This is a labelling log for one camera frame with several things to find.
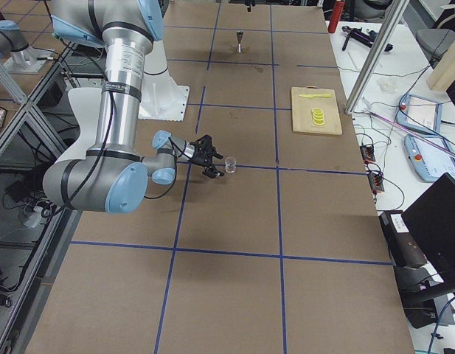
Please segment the small cup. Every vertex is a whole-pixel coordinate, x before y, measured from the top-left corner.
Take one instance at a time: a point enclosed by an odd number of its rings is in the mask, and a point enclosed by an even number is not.
[[[235,161],[235,158],[232,156],[227,156],[226,160],[226,173],[234,173],[235,172],[235,164],[237,163]]]

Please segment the wooden cutting board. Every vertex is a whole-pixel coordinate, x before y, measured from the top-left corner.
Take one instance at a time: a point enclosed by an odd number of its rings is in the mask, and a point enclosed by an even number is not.
[[[300,94],[331,94],[332,97],[303,98]],[[293,131],[300,133],[342,135],[337,99],[334,90],[324,88],[291,88],[291,105],[293,109]],[[312,109],[320,108],[324,112],[324,125],[313,122]]]

